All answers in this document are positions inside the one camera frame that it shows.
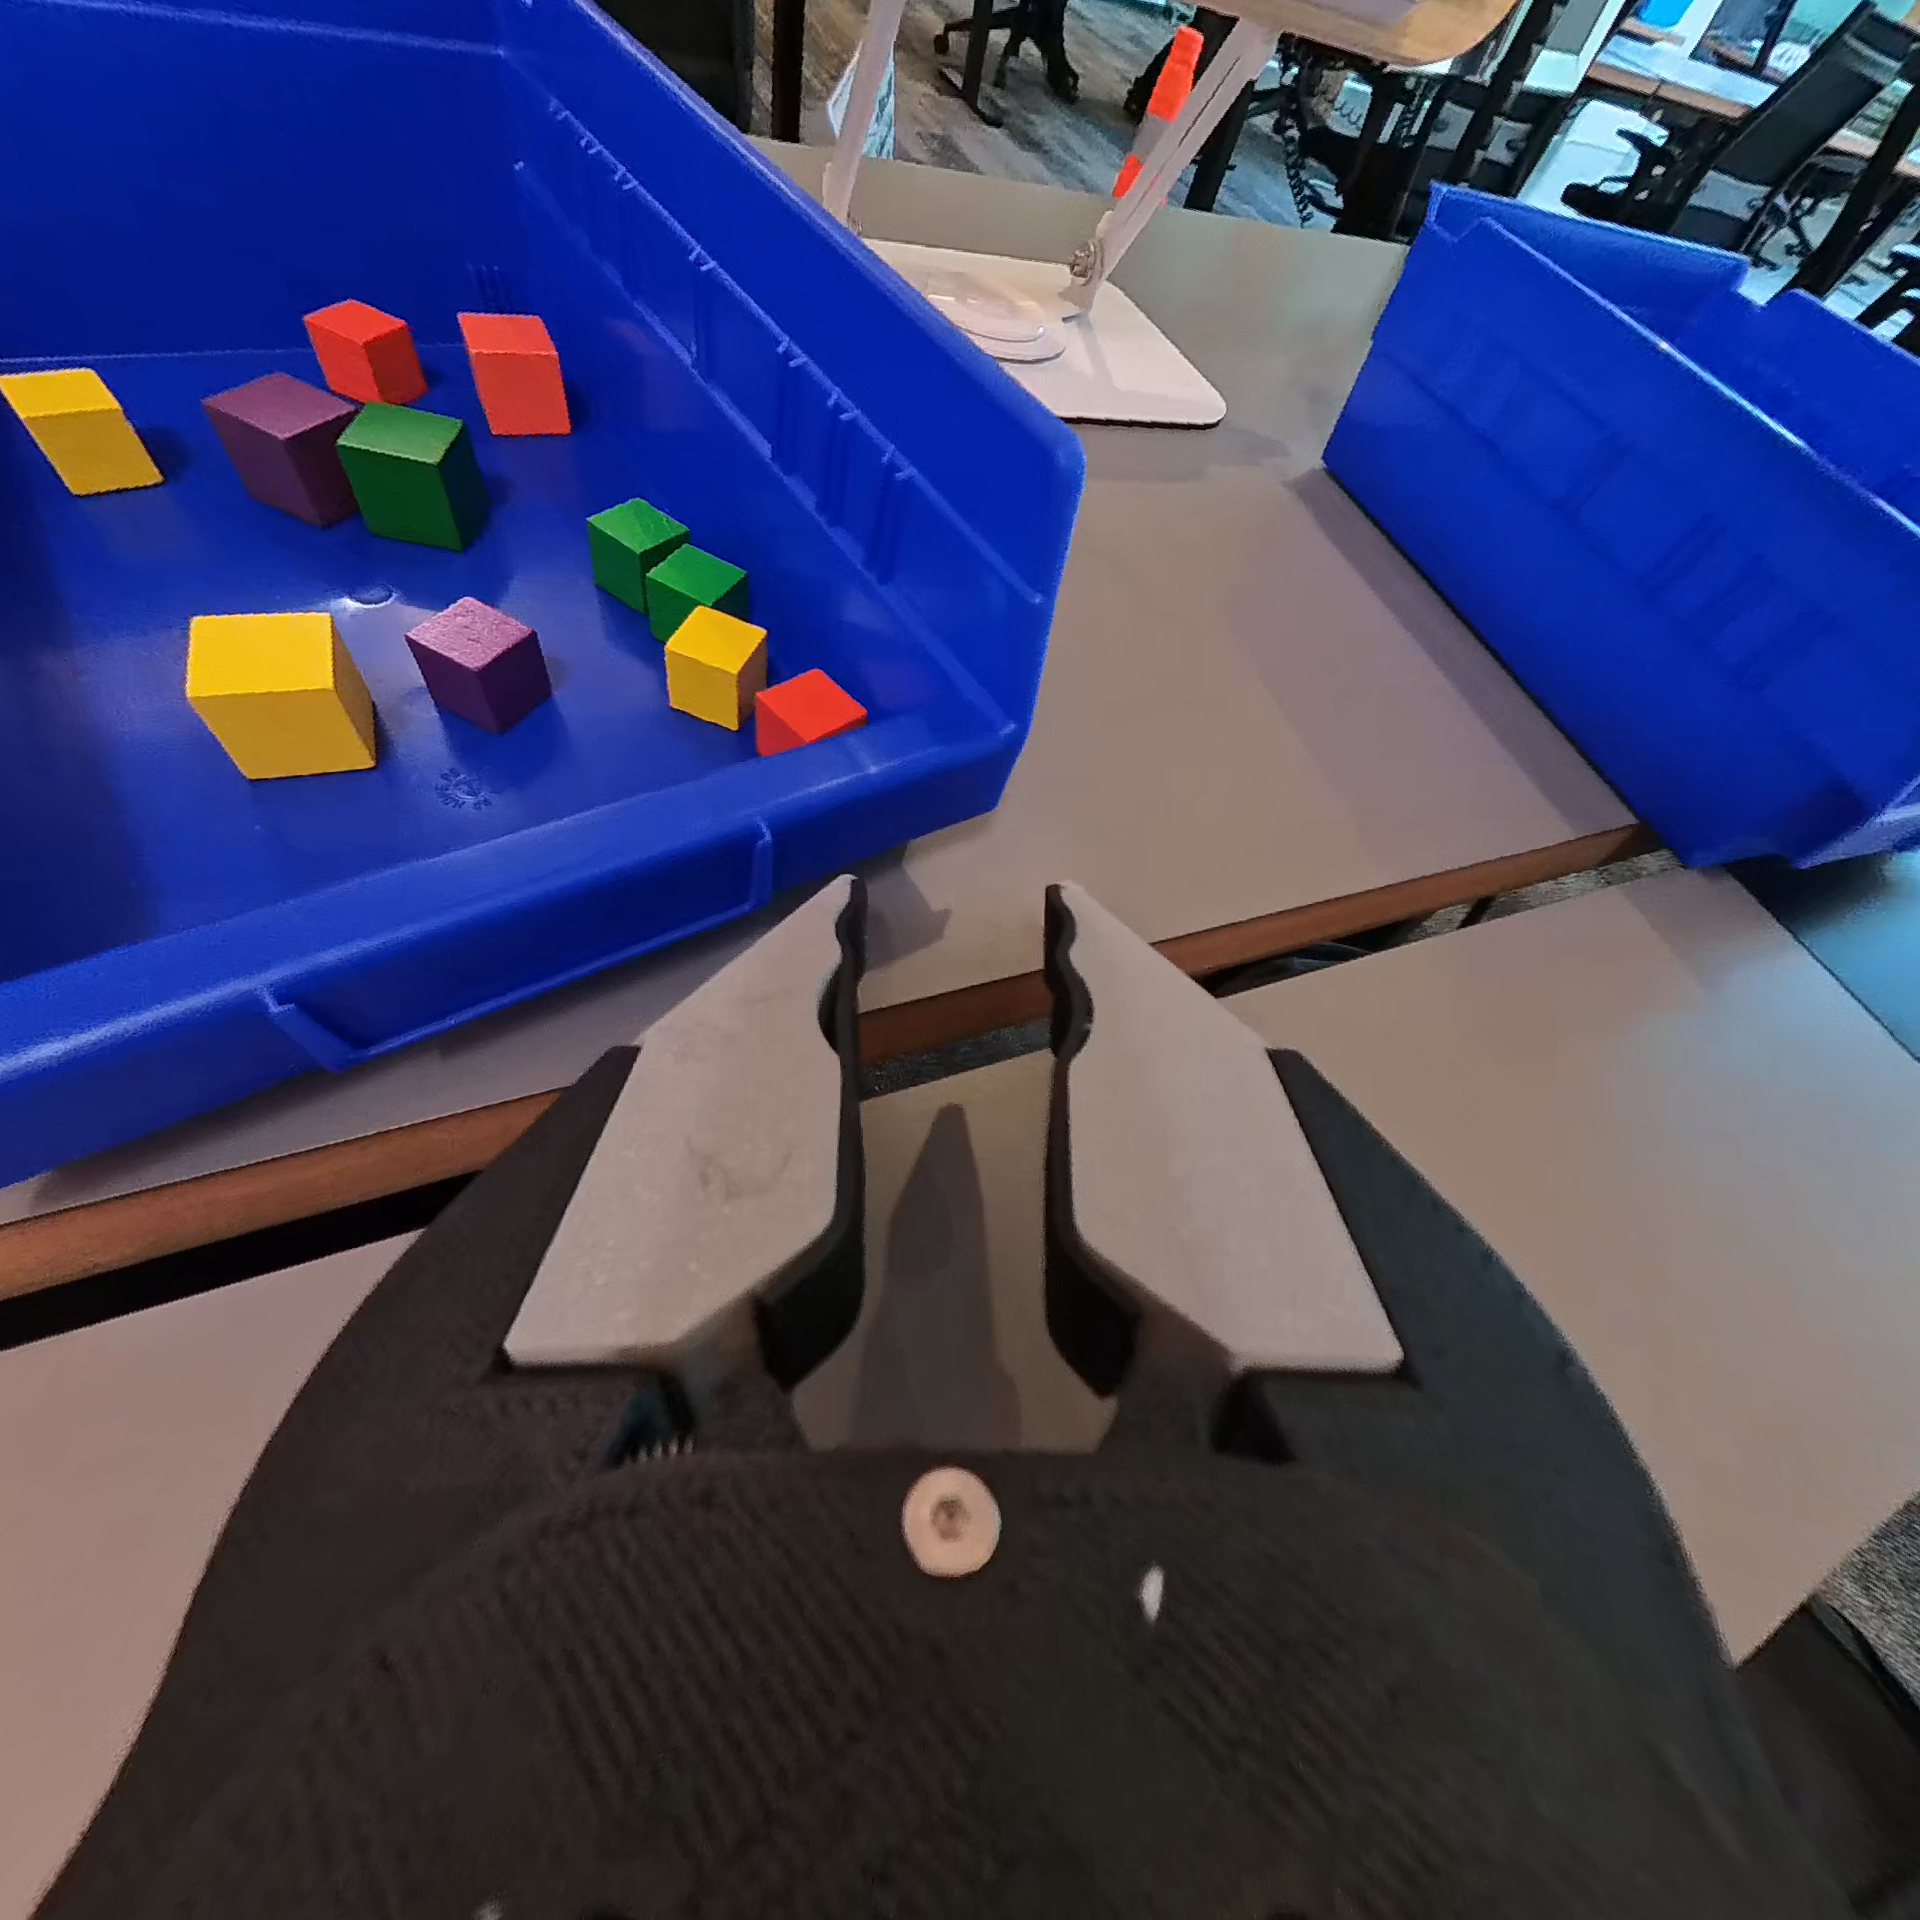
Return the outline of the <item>black office chair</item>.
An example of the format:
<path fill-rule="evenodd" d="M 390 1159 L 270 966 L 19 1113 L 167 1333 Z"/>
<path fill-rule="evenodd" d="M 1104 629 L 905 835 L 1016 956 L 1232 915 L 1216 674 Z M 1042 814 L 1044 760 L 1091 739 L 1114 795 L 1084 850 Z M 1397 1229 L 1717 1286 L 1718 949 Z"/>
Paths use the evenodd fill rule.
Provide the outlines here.
<path fill-rule="evenodd" d="M 1586 220 L 1753 254 L 1809 175 L 1840 167 L 1842 204 L 1791 291 L 1830 295 L 1916 204 L 1916 24 L 1859 4 L 1814 55 L 1738 119 L 1700 116 L 1647 143 L 1621 181 L 1578 181 Z"/>

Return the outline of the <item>orange traffic cone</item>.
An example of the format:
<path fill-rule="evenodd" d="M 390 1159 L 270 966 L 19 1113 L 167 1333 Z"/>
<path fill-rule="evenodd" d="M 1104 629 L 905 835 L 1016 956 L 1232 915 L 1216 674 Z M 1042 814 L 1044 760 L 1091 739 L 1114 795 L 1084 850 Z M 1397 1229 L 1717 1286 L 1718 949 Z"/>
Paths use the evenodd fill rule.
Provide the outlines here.
<path fill-rule="evenodd" d="M 1114 181 L 1114 200 L 1123 200 L 1133 190 L 1158 138 L 1188 107 L 1202 52 L 1202 31 L 1196 24 L 1180 24 L 1161 55 L 1140 75 L 1140 81 L 1130 84 L 1123 109 L 1135 125 L 1135 134 Z"/>

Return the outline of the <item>blue plastic bin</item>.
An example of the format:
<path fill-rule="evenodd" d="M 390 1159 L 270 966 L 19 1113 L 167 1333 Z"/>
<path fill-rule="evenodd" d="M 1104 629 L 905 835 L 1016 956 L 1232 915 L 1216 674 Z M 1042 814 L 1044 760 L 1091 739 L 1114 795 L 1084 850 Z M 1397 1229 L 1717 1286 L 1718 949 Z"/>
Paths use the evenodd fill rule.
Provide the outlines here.
<path fill-rule="evenodd" d="M 267 508 L 202 395 L 407 318 L 469 423 L 465 552 Z M 542 315 L 570 432 L 498 439 L 457 311 Z M 164 472 L 74 495 L 3 416 L 3 1184 L 755 914 L 988 814 L 1084 489 L 1061 420 L 592 4 L 3 4 L 3 369 L 93 367 Z M 779 755 L 672 710 L 592 584 L 644 495 L 739 563 L 765 684 L 868 727 Z M 539 631 L 490 736 L 402 631 Z M 376 763 L 245 779 L 200 613 L 328 608 Z"/>
<path fill-rule="evenodd" d="M 1916 358 L 1429 190 L 1322 463 L 1689 866 L 1916 847 Z"/>

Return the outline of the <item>yellow cube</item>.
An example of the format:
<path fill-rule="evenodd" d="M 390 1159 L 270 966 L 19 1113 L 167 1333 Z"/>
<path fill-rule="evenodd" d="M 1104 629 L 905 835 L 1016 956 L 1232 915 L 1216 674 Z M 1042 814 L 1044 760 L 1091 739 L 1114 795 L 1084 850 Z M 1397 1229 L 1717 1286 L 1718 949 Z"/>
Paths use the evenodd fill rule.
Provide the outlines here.
<path fill-rule="evenodd" d="M 245 779 L 376 763 L 376 710 L 328 608 L 192 615 L 182 695 Z"/>
<path fill-rule="evenodd" d="M 164 483 L 101 369 L 13 369 L 3 375 L 3 395 L 66 492 L 89 495 Z"/>
<path fill-rule="evenodd" d="M 765 691 L 768 631 L 734 613 L 693 605 L 665 637 L 665 695 L 672 710 L 739 731 Z"/>

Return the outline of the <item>wooden document stand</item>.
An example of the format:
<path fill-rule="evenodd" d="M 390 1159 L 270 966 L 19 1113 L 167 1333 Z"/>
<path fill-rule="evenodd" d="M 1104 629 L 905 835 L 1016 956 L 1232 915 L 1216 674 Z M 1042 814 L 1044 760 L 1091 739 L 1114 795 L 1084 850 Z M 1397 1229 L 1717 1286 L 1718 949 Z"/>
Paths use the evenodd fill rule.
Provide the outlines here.
<path fill-rule="evenodd" d="M 1120 169 L 1065 264 L 875 243 L 872 247 L 966 338 L 1000 361 L 1044 408 L 1069 423 L 1208 428 L 1226 416 L 1216 386 L 1109 286 L 1188 161 L 1272 60 L 1284 35 L 1356 60 L 1426 67 L 1456 60 L 1489 35 L 1511 4 L 1223 4 L 1237 24 L 1196 67 L 1175 116 L 1146 116 L 1146 147 Z"/>

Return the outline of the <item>green cube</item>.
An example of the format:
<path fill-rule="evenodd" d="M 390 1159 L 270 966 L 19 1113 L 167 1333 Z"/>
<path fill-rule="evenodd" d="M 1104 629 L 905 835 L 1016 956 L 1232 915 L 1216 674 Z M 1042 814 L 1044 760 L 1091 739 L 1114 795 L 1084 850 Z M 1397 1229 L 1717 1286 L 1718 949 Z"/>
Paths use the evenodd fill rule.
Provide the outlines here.
<path fill-rule="evenodd" d="M 696 608 L 749 620 L 751 584 L 739 563 L 693 541 L 677 541 L 644 570 L 641 605 L 651 635 L 667 641 Z"/>
<path fill-rule="evenodd" d="M 390 541 L 465 552 L 486 520 L 469 423 L 372 399 L 340 436 L 360 524 Z"/>
<path fill-rule="evenodd" d="M 590 575 L 634 613 L 648 608 L 648 575 L 689 537 L 686 524 L 644 495 L 587 516 Z"/>

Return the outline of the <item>purple cube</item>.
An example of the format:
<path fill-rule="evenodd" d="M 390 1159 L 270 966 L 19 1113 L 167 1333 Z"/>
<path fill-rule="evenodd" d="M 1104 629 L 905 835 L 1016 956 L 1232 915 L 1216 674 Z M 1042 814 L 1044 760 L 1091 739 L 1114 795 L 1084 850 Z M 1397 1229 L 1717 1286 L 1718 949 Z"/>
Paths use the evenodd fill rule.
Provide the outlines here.
<path fill-rule="evenodd" d="M 359 402 L 292 375 L 267 369 L 202 395 L 202 416 L 245 489 L 304 523 L 333 524 L 359 511 L 340 436 Z"/>
<path fill-rule="evenodd" d="M 478 598 L 457 598 L 402 631 L 432 702 L 499 736 L 550 701 L 539 631 Z"/>

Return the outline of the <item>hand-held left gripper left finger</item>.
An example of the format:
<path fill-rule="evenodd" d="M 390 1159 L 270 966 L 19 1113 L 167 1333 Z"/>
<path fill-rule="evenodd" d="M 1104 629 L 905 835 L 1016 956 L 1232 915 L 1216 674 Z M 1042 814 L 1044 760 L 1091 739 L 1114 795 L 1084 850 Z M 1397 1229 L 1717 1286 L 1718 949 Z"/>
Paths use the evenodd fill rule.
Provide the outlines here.
<path fill-rule="evenodd" d="M 838 875 L 654 1018 L 502 1334 L 514 1367 L 805 1377 L 861 1305 L 863 885 Z"/>

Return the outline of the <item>wooden top desk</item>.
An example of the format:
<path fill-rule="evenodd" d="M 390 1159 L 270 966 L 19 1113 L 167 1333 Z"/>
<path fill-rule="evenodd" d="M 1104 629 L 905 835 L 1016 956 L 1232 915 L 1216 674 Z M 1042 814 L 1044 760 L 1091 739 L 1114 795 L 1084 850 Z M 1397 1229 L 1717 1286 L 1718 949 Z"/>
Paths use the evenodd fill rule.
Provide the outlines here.
<path fill-rule="evenodd" d="M 1778 88 L 1796 76 L 1814 60 L 1796 47 L 1784 67 L 1766 64 L 1759 75 L 1689 56 L 1660 39 L 1613 35 L 1596 52 L 1593 64 L 1578 84 L 1578 97 L 1623 97 L 1628 107 L 1653 116 L 1669 107 L 1686 116 L 1735 121 L 1759 109 Z"/>

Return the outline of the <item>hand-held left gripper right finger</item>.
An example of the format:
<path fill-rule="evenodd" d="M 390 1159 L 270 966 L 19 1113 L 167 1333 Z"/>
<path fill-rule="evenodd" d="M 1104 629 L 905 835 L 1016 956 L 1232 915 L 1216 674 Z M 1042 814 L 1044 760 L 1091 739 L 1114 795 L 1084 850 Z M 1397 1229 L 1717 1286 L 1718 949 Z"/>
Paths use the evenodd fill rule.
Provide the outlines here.
<path fill-rule="evenodd" d="M 1390 1377 L 1402 1345 L 1268 1044 L 1081 885 L 1044 888 L 1044 1326 L 1097 1396 Z"/>

